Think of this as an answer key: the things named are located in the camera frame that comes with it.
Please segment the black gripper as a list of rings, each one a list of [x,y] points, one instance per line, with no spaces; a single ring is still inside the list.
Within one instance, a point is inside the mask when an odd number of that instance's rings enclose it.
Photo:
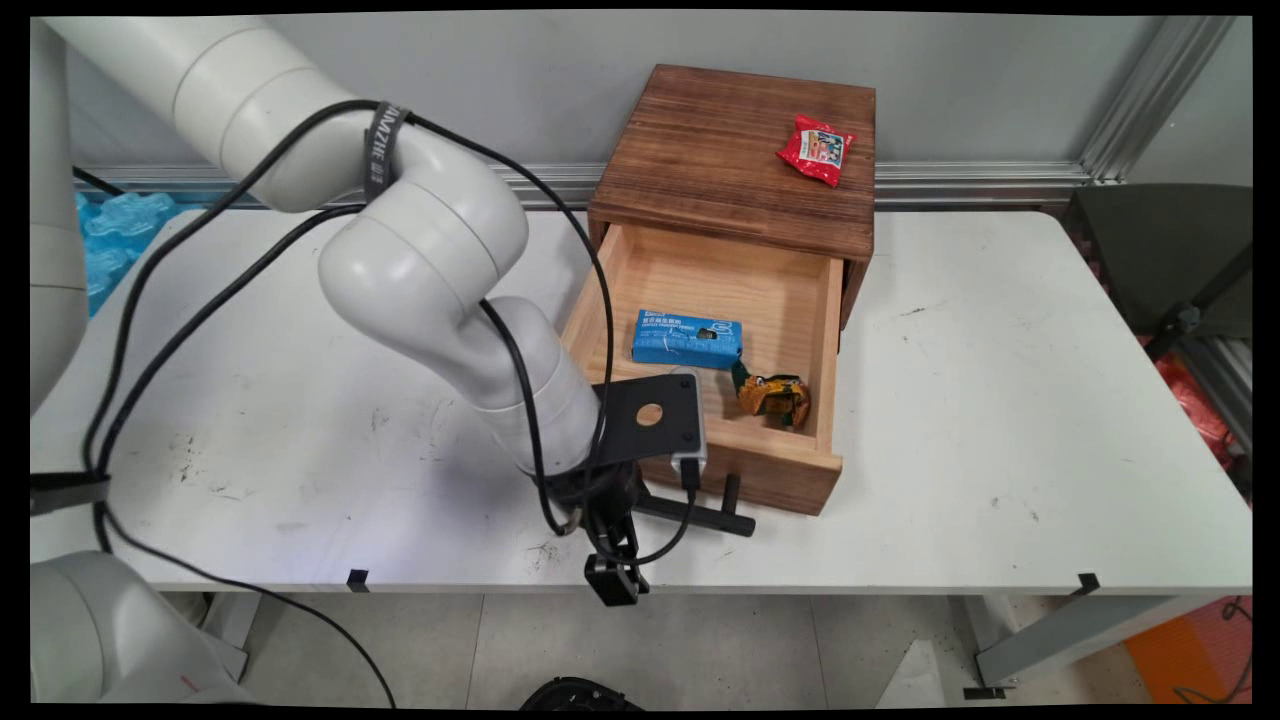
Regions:
[[[547,478],[549,501],[572,514],[588,501],[588,537],[603,550],[590,553],[585,579],[607,607],[636,605],[646,594],[646,579],[637,566],[607,559],[636,559],[637,536],[631,512],[646,495],[641,468],[636,462],[616,462]]]

